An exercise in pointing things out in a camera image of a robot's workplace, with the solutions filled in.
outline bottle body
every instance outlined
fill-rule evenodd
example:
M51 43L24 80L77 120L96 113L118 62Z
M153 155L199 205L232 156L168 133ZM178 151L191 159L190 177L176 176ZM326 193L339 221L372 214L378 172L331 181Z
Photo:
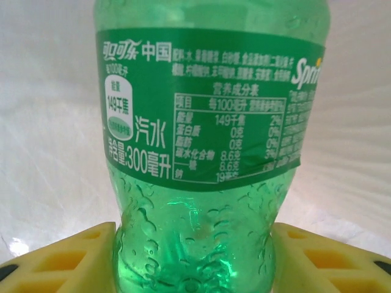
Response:
M97 31L180 27L255 32L323 45L329 11L326 0L98 0L95 25ZM122 212L113 254L119 292L270 291L275 256L269 232L294 168L247 186L190 192L108 166Z

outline nutrition facts table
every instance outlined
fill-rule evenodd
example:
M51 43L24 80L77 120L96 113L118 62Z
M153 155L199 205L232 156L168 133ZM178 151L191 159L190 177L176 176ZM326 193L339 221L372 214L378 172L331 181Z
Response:
M273 170L286 106L287 98L176 93L172 179L218 184ZM249 172L257 161L268 163Z

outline white backdrop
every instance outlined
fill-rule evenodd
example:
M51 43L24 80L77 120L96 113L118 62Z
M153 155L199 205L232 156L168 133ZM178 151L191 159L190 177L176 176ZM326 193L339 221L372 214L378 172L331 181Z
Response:
M119 221L92 4L0 2L0 262ZM302 167L279 220L391 256L391 1L330 5Z

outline sprite bottle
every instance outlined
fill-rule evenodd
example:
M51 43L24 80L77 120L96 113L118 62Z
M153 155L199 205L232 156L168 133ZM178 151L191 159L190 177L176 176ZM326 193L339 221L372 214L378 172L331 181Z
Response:
M97 0L123 293L267 293L300 164L326 0Z

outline bottle label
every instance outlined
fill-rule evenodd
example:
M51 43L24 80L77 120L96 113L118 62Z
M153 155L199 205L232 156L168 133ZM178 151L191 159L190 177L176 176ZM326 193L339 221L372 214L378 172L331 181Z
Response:
M253 184L300 165L324 47L205 29L97 33L104 148L180 190Z

